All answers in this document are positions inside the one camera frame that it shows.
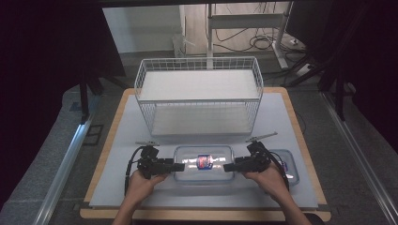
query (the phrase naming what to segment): gray floor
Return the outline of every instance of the gray floor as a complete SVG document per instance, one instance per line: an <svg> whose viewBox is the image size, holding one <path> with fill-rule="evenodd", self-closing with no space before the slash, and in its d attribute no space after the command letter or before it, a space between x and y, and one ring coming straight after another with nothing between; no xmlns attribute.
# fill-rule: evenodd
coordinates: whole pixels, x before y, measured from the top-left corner
<svg viewBox="0 0 398 225"><path fill-rule="evenodd" d="M155 54L157 57L172 57L171 52ZM122 55L127 77L118 79L133 86L138 63L141 58L150 56L151 54ZM256 56L263 72L279 71L272 54ZM266 86L278 86L295 78L296 75L285 77L277 73L265 75ZM324 99L316 90L317 80L318 78L314 77L298 87L289 88L288 91L332 213L331 221L327 224L388 224L373 192L351 156L342 134L332 120ZM105 91L100 98L98 112L54 209L50 224L111 224L112 222L110 219L83 219L79 214L123 93L123 89L119 86L106 80L101 82ZM79 125L81 112L79 107L76 107L79 106L79 97L78 87L65 93L63 108L58 119L37 158L5 203L0 214L0 224L31 224L35 219ZM346 123L350 126L378 178L392 198L397 200L398 176L395 175L398 171L397 154L358 112L349 97L344 99L344 113Z"/></svg>

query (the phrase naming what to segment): wire mesh basket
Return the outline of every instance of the wire mesh basket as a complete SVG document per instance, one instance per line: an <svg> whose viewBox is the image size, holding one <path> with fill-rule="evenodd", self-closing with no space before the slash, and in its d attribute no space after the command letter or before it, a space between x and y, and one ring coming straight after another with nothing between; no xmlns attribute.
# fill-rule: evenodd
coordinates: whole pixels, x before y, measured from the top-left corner
<svg viewBox="0 0 398 225"><path fill-rule="evenodd" d="M144 59L135 96L153 136L250 134L263 86L254 57Z"/></svg>

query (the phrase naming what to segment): wooden board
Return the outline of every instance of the wooden board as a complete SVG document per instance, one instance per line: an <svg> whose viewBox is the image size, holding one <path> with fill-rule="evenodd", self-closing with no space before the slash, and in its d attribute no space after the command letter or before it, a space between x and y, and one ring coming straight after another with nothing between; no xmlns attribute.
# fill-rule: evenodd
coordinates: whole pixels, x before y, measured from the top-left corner
<svg viewBox="0 0 398 225"><path fill-rule="evenodd" d="M287 94L287 91L282 87L266 87L264 88L265 93L280 93L283 97L284 105L287 109L287 113L290 117L292 127L298 140L300 152L304 159L304 163L307 167L308 174L314 187L315 195L319 205L328 205L322 187L319 183L316 171L311 160L310 153L308 151L307 144L302 136L299 121L295 115L293 105ZM114 122L112 123L111 129L108 133L107 140L103 146L102 153L99 157L99 163L94 172L90 186L84 198L86 205L91 201L94 190L97 186L100 176L105 167L106 159L109 156L111 147L114 141L114 137L119 125L120 119L122 118L125 110L125 105L129 95L134 95L134 89L127 89L123 97L120 100L119 107L117 108ZM308 213L314 213L319 215L322 220L329 221L331 213L328 211L305 211ZM92 209L82 208L81 216L83 218L114 218L117 214L117 209ZM134 213L133 218L137 219L170 219L170 220L231 220L231 221L284 221L284 215L282 211L262 211L262 210L213 210L213 209L198 209L198 210L184 210L184 209L139 209Z"/></svg>

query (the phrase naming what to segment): human arm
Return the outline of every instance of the human arm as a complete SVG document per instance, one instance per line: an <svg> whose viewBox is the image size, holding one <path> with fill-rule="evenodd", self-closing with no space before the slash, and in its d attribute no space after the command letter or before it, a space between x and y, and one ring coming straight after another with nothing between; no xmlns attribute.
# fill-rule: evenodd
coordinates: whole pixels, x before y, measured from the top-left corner
<svg viewBox="0 0 398 225"><path fill-rule="evenodd" d="M271 163L263 172L245 172L247 179L255 181L281 207L289 225L311 225L311 222L296 205L278 171L278 167Z"/></svg>
<svg viewBox="0 0 398 225"><path fill-rule="evenodd" d="M154 186L162 182L166 178L166 174L157 175L147 180L140 171L135 171L130 177L129 188L126 196L120 205L113 225L127 225L131 223L134 211L140 206L140 203L148 197Z"/></svg>

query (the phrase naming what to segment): plastic container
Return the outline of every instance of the plastic container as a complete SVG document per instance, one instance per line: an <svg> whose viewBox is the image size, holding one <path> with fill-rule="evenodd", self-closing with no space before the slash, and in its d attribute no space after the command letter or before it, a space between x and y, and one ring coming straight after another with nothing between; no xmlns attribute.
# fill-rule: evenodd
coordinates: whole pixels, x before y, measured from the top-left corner
<svg viewBox="0 0 398 225"><path fill-rule="evenodd" d="M185 185L227 184L233 172L225 172L223 164L231 163L232 148L228 145L179 146L175 162L185 163L184 172L175 172L175 180Z"/></svg>
<svg viewBox="0 0 398 225"><path fill-rule="evenodd" d="M274 153L273 156L281 163L283 162L284 171L286 172L289 186L292 187L299 183L299 173L296 168L295 160L289 150L286 149L268 149L269 152Z"/></svg>

